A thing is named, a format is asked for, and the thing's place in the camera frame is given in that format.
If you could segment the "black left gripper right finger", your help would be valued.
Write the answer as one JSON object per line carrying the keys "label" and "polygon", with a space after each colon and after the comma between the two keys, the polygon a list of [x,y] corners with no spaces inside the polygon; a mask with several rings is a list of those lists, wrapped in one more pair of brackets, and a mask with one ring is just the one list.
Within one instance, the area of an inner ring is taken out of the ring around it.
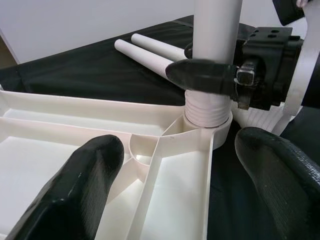
{"label": "black left gripper right finger", "polygon": [[289,140],[257,127],[236,134],[236,154],[282,240],[320,240],[320,166]]}

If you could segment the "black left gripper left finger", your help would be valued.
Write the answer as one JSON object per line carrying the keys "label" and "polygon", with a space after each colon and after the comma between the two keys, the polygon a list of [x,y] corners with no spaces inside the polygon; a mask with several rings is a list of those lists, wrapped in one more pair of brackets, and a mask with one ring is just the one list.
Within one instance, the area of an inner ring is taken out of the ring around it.
{"label": "black left gripper left finger", "polygon": [[115,135],[87,141],[42,187],[5,240],[94,240],[124,154]]}

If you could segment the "white plastic table leg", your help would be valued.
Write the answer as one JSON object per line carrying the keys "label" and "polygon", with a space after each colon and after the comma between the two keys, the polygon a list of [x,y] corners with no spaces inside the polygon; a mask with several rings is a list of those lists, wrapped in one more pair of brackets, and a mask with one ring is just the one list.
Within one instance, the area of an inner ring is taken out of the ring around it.
{"label": "white plastic table leg", "polygon": [[[195,0],[193,50],[195,59],[232,64],[243,0]],[[231,112],[229,96],[185,91],[185,117],[201,128],[224,124]]]}
{"label": "white plastic table leg", "polygon": [[[115,41],[114,47],[117,51],[165,79],[167,78],[166,67],[176,62],[121,39]],[[281,104],[271,107],[270,110],[256,108],[243,110],[225,96],[191,90],[185,92],[185,117],[192,124],[204,128],[222,125],[227,121],[227,115],[232,113],[235,121],[242,128],[257,127],[272,132],[283,116],[283,108],[284,106]]]}
{"label": "white plastic table leg", "polygon": [[138,33],[134,33],[131,36],[131,42],[136,46],[174,62],[187,59],[184,49]]}

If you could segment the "white plastic children table top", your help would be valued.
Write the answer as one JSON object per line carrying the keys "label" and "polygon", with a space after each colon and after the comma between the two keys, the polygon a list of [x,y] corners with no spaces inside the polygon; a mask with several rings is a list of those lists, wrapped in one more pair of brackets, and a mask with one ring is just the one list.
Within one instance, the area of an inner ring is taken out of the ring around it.
{"label": "white plastic children table top", "polygon": [[183,106],[0,86],[0,240],[69,156],[101,135],[122,141],[124,160],[95,240],[207,240],[212,152],[231,122],[201,128]]}

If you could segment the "black table cloth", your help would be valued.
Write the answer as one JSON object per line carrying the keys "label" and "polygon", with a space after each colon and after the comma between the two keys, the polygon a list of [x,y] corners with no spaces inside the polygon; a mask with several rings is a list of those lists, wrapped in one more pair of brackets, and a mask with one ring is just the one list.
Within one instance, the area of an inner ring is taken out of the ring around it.
{"label": "black table cloth", "polygon": [[[182,106],[184,92],[114,48],[114,38],[0,70],[13,92]],[[282,240],[272,215],[237,158],[231,124],[213,152],[208,240]]]}

